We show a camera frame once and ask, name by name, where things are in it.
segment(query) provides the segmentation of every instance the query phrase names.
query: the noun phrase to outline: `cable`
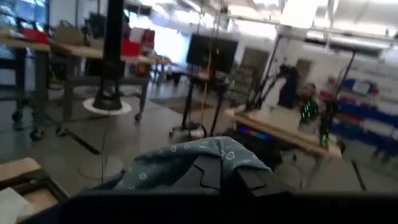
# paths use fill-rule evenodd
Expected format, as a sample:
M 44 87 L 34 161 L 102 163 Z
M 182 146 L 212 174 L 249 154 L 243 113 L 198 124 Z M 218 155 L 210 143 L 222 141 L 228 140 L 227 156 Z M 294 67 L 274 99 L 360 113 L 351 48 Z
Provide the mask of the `cable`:
M 105 121 L 105 129 L 104 129 L 104 134 L 102 137 L 102 147 L 101 147 L 101 184 L 104 183 L 104 150 L 105 150 L 105 139 L 106 139 L 106 133 L 108 132 L 108 124 L 109 124 L 109 117 L 111 116 L 111 111 L 108 111 L 108 117 L 106 118 Z
M 220 26 L 220 15 L 216 14 L 216 19 L 217 19 L 217 25 L 214 24 L 213 26 L 213 32 L 216 31 L 216 38 L 218 38 L 218 28 Z M 209 60 L 208 60 L 208 64 L 207 64 L 207 69 L 206 69 L 206 73 L 207 76 L 210 78 L 210 67 L 211 67 L 211 60 L 212 60 L 212 55 L 211 55 L 211 44 L 212 44 L 213 38 L 210 39 L 209 41 Z M 205 116 L 205 103 L 206 103 L 206 99 L 207 99 L 207 84 L 208 82 L 205 82 L 205 94 L 203 95 L 203 99 L 202 99 L 202 103 L 201 103 L 201 112 L 200 112 L 200 127 L 199 130 L 203 131 L 203 118 Z

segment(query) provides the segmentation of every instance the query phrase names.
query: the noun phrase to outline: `electronics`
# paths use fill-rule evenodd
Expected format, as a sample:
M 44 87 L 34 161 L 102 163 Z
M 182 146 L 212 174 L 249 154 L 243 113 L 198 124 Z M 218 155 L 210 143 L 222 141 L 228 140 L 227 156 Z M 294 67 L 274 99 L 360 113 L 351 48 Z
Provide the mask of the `electronics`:
M 211 53 L 211 69 L 231 71 L 238 42 L 193 34 L 187 54 L 187 63 L 207 68 Z
M 274 170 L 277 165 L 282 163 L 281 151 L 289 146 L 284 142 L 278 141 L 270 135 L 261 131 L 236 123 L 236 129 L 229 129 L 224 136 L 229 136 L 241 143 L 246 149 L 255 153 L 267 167 Z

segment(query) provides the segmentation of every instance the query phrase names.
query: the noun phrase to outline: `patterned cloth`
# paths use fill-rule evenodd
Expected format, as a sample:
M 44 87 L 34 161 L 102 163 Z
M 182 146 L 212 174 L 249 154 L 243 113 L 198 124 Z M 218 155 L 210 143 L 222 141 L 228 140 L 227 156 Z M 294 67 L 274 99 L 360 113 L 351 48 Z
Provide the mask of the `patterned cloth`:
M 242 166 L 271 171 L 240 143 L 220 136 L 175 144 L 138 156 L 115 189 L 152 189 L 172 185 L 189 170 L 199 155 L 221 158 L 222 180 L 227 180 L 235 168 Z

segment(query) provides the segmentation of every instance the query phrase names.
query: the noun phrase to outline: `wooden board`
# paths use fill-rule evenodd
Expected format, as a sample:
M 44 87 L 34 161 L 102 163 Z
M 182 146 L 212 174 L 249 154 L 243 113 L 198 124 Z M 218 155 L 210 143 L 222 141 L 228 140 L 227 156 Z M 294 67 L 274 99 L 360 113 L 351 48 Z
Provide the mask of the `wooden board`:
M 34 206 L 36 213 L 58 204 L 58 200 L 48 189 L 40 189 L 35 192 L 25 194 L 23 197 Z
M 15 48 L 29 48 L 31 50 L 38 50 L 44 52 L 50 51 L 50 46 L 48 44 L 16 40 L 7 37 L 0 37 L 0 44 L 4 44 L 8 47 L 15 47 Z
M 235 108 L 227 109 L 224 113 L 235 121 L 253 129 L 264 131 L 281 140 L 290 142 L 310 152 L 329 158 L 342 158 L 336 137 L 330 136 L 329 147 L 319 145 L 318 136 L 299 131 L 300 113 L 281 107 L 261 111 L 238 112 Z
M 95 49 L 92 47 L 85 47 L 85 46 L 72 46 L 72 45 L 65 45 L 65 44 L 56 44 L 51 43 L 51 48 L 54 51 L 60 52 L 65 55 L 73 55 L 77 57 L 86 57 L 86 58 L 103 58 L 103 51 L 100 49 Z M 147 64 L 171 64 L 171 62 L 166 60 L 156 60 L 154 58 L 145 57 L 145 56 L 138 56 L 138 57 L 127 57 L 122 56 L 122 61 L 125 62 L 139 62 L 139 63 L 147 63 Z
M 0 164 L 0 181 L 17 177 L 27 172 L 41 169 L 41 166 L 32 158 L 25 158 Z

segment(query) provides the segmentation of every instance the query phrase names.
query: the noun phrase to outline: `floor mat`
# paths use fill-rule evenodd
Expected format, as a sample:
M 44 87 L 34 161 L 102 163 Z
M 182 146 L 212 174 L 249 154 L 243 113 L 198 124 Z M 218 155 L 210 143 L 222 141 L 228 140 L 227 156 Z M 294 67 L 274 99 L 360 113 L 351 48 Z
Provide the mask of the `floor mat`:
M 171 98 L 156 98 L 156 99 L 150 99 L 150 100 L 158 105 L 166 106 L 179 114 L 183 114 L 184 109 L 185 109 L 185 100 L 186 99 L 187 99 L 186 96 L 179 96 L 179 97 L 171 97 Z M 201 101 L 192 99 L 192 103 L 191 103 L 192 111 L 201 110 L 201 106 L 202 106 Z M 205 109 L 212 108 L 212 107 L 213 106 L 205 103 Z

